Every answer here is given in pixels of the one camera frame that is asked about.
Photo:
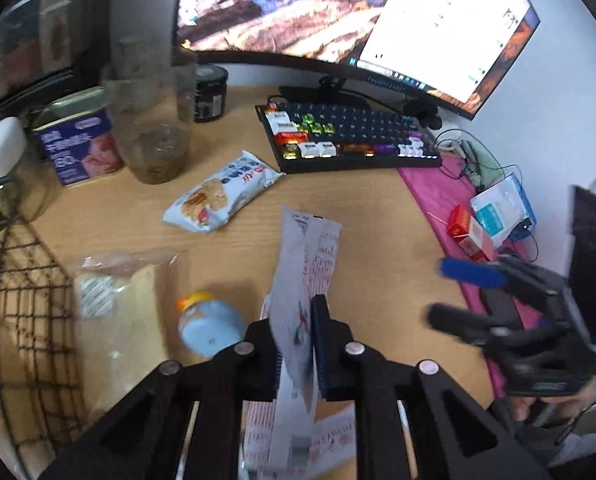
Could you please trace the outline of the right hand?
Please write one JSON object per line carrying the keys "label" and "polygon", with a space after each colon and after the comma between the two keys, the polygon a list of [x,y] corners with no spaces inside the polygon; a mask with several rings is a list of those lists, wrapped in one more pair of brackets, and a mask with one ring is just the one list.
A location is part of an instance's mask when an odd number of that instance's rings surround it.
{"label": "right hand", "polygon": [[592,377],[579,392],[573,396],[551,396],[550,398],[528,398],[528,396],[512,396],[510,399],[515,420],[523,422],[529,417],[533,404],[541,401],[556,405],[555,415],[558,419],[576,417],[587,408],[596,395],[596,377]]}

